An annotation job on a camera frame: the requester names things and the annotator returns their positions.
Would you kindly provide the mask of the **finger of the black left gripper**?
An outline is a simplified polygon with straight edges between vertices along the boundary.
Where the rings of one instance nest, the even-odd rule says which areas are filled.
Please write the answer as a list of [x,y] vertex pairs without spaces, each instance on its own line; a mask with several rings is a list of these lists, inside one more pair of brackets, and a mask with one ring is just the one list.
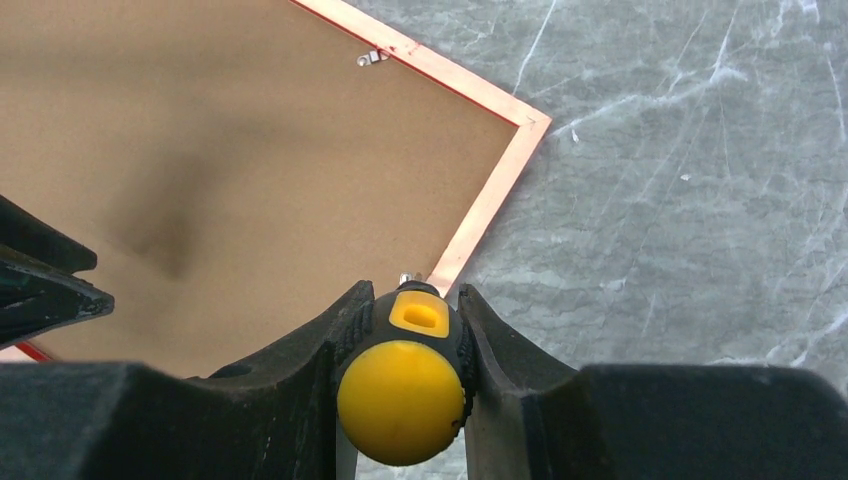
[[112,295],[71,274],[1,247],[1,346],[108,315]]
[[67,273],[96,268],[96,253],[1,197],[1,243]]

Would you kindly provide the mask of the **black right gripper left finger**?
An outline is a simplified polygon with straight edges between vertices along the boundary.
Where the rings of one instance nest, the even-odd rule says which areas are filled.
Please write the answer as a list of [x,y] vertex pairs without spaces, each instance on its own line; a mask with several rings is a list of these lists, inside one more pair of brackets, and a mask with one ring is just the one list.
[[332,479],[332,377],[359,281],[325,312],[207,378],[147,365],[6,363],[5,479]]

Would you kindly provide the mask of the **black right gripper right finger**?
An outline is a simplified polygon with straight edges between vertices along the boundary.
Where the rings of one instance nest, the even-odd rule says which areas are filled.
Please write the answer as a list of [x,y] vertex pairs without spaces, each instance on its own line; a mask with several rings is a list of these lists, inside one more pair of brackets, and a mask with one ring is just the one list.
[[843,479],[847,403],[821,376],[758,366],[572,368],[464,284],[478,391],[472,479]]

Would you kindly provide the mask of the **yellow black screwdriver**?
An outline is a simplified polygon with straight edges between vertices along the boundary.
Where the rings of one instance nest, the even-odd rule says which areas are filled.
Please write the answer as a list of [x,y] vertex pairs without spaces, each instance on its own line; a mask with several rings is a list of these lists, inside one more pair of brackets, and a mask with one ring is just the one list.
[[334,353],[336,410],[351,444],[390,466],[447,449],[478,387],[467,322],[432,285],[406,279],[347,320]]

